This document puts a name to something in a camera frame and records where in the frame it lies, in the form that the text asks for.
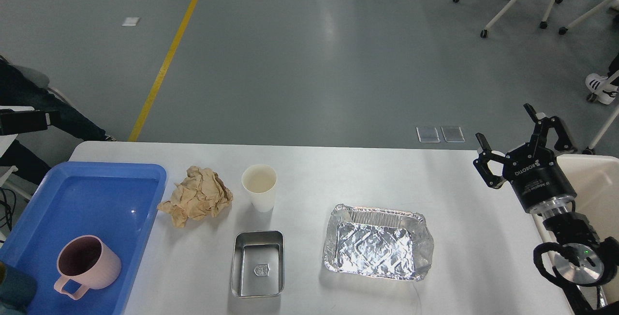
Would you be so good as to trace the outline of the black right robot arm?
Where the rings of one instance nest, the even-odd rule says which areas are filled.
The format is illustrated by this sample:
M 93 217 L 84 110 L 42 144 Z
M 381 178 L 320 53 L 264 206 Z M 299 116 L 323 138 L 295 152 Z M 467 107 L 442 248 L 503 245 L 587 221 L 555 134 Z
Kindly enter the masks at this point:
M 475 136 L 480 145 L 475 169 L 489 188 L 511 185 L 523 210 L 543 220 L 555 241 L 544 242 L 533 250 L 533 264 L 540 275 L 561 288 L 575 315 L 616 315 L 618 303 L 603 305 L 601 298 L 590 305 L 581 288 L 602 286 L 618 273 L 618 241 L 601 240 L 585 214 L 575 211 L 577 193 L 560 167 L 559 153 L 576 148 L 564 123 L 557 116 L 539 113 L 530 104 L 524 108 L 534 123 L 528 142 L 496 154 L 486 136 Z

